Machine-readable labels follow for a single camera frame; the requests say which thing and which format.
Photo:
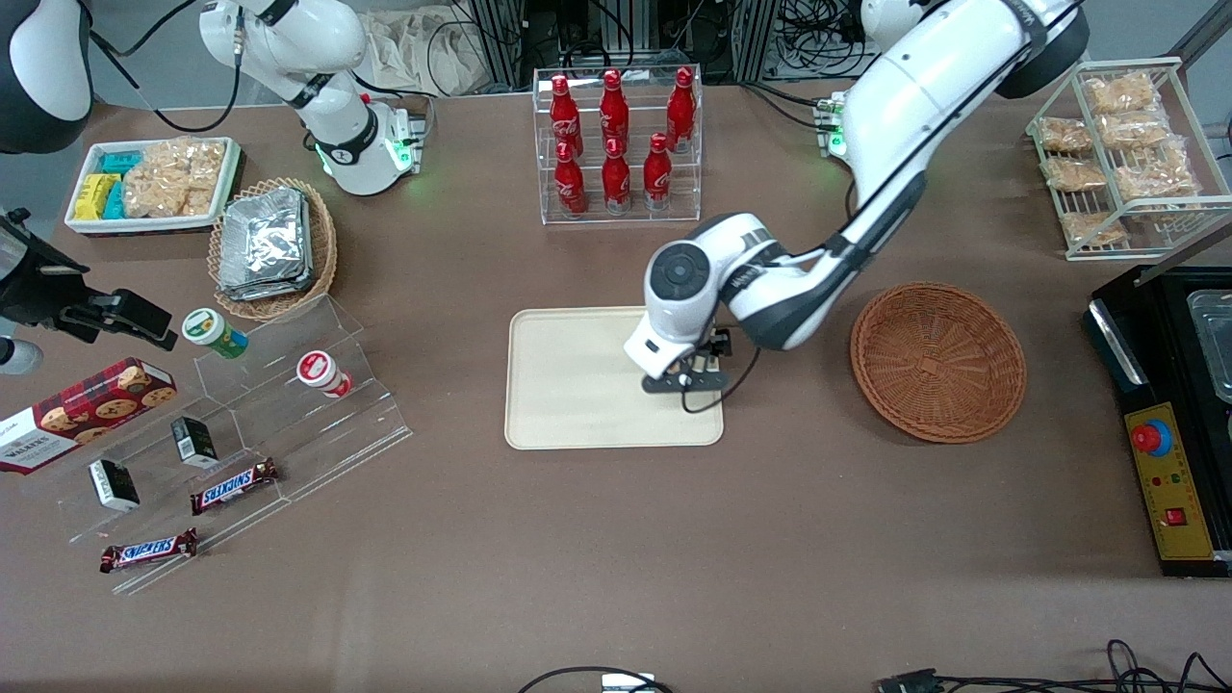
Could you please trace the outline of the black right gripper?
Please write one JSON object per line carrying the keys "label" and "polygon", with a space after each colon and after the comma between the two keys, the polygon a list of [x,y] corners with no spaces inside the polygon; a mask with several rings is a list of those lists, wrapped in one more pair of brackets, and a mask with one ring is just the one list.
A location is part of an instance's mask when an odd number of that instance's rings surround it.
{"label": "black right gripper", "polygon": [[[32,234],[27,212],[4,212],[1,314],[27,326],[58,321],[58,330],[92,344],[100,332],[124,334],[172,350],[179,335],[172,314],[127,289],[97,295],[87,289],[84,268]],[[92,305],[87,305],[92,298]]]}

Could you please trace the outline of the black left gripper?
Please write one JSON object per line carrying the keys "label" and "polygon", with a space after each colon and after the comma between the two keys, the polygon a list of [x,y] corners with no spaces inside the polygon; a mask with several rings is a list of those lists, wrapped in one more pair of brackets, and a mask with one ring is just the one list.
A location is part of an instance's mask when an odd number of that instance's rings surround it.
{"label": "black left gripper", "polygon": [[701,346],[701,355],[703,358],[687,358],[683,360],[683,381],[694,382],[701,372],[705,372],[705,360],[708,377],[724,380],[723,358],[732,356],[731,328],[713,327],[711,334],[703,342],[703,346]]}

